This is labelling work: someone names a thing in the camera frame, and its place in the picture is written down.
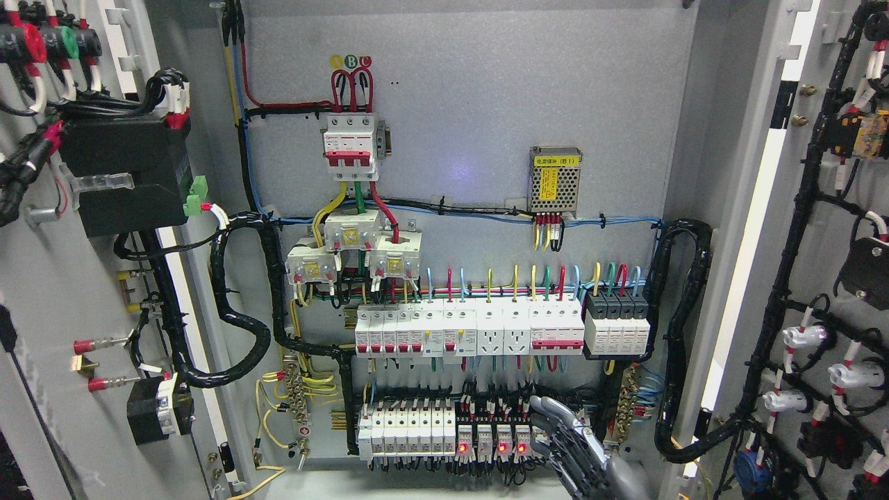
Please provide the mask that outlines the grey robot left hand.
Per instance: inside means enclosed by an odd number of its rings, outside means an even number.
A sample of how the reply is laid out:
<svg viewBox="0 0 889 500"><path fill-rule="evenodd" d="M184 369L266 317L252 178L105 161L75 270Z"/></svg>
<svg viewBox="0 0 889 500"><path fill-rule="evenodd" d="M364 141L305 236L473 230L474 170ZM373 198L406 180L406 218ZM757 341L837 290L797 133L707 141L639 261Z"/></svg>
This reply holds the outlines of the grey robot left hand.
<svg viewBox="0 0 889 500"><path fill-rule="evenodd" d="M530 404L531 425L547 435L531 448L549 461L572 498L651 499L642 474L616 453L608 455L568 406L536 395Z"/></svg>

